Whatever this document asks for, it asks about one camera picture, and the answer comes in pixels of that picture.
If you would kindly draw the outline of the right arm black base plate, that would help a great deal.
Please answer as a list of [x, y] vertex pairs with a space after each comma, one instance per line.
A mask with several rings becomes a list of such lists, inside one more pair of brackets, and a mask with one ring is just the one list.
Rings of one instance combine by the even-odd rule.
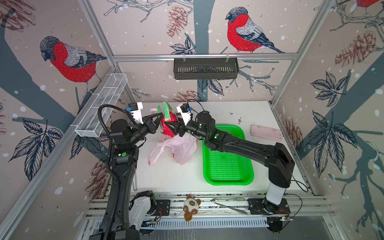
[[279, 205], [274, 205], [264, 199], [248, 199], [249, 210], [252, 215], [290, 215], [291, 211], [288, 205], [288, 202], [285, 198], [282, 198], [282, 201]]

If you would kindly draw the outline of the red dragon fruit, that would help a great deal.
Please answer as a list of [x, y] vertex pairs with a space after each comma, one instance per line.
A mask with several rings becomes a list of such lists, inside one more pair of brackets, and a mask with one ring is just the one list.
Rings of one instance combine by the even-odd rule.
[[170, 106], [170, 104], [168, 103], [168, 101], [166, 99], [164, 99], [164, 101], [163, 101], [163, 109], [164, 110], [162, 111], [160, 105], [157, 106], [157, 113], [163, 113], [164, 114], [164, 117], [161, 121], [162, 134], [163, 134], [163, 122], [164, 121], [178, 121], [176, 114], [174, 113], [172, 107]]

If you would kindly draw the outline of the pink plastic bag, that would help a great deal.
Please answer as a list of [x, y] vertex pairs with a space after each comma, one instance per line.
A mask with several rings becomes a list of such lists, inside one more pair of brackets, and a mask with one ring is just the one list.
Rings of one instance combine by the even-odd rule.
[[191, 134], [185, 134], [183, 137], [174, 136], [164, 139], [156, 144], [148, 155], [148, 165], [154, 165], [160, 156], [169, 149], [173, 159], [179, 165], [184, 165], [195, 153], [197, 149], [197, 139]]

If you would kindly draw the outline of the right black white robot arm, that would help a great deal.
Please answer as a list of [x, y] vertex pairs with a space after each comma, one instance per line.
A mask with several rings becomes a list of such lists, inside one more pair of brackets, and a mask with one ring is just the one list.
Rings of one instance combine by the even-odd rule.
[[230, 153], [254, 160], [269, 169], [269, 187], [263, 200], [260, 212], [265, 215], [274, 215], [283, 200], [287, 188], [291, 185], [295, 161], [281, 143], [263, 145], [243, 140], [216, 128], [216, 122], [208, 111], [202, 111], [195, 121], [189, 120], [186, 124], [183, 119], [165, 122], [165, 125], [175, 134], [182, 137], [189, 133], [201, 137], [205, 146], [212, 151]]

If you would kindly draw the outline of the green plastic basket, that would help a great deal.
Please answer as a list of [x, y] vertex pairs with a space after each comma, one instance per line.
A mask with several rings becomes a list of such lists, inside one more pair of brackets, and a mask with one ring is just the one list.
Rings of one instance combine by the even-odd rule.
[[203, 174], [213, 186], [247, 186], [254, 180], [250, 159], [212, 151], [203, 143]]

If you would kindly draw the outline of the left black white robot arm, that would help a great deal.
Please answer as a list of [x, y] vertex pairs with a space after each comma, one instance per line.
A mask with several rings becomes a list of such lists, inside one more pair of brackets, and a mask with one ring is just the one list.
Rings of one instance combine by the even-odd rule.
[[146, 116], [141, 124], [124, 119], [112, 123], [106, 160], [112, 177], [111, 191], [103, 221], [91, 240], [138, 240], [145, 216], [156, 211], [152, 191], [131, 198], [131, 188], [139, 160], [138, 143], [156, 133], [162, 117], [162, 113]]

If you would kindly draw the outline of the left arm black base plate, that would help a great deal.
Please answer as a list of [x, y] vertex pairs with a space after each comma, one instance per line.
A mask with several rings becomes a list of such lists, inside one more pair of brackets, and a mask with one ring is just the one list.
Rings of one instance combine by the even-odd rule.
[[170, 215], [170, 200], [156, 200], [155, 211], [151, 214], [151, 216], [169, 216]]

